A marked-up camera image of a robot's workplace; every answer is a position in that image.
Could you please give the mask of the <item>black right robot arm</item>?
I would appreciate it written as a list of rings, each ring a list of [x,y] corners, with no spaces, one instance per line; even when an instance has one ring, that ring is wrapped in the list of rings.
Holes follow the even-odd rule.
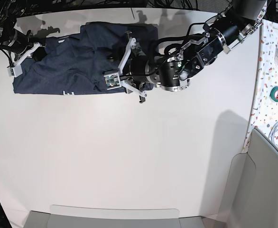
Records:
[[[17,18],[27,10],[27,0],[0,0],[0,50],[12,61],[10,53],[23,55],[34,47],[35,43],[46,45],[44,38],[32,36],[30,30],[26,34],[15,29]]]

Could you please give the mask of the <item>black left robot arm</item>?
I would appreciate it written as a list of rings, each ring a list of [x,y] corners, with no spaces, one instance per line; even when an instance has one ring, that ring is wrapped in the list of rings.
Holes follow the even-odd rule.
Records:
[[[264,0],[233,0],[216,16],[191,24],[184,36],[150,42],[144,56],[131,60],[124,81],[138,90],[148,84],[170,92],[188,88],[190,79],[211,65],[221,52],[228,53],[232,43],[241,43],[256,31],[265,6]],[[190,32],[196,25],[203,27],[202,33]]]

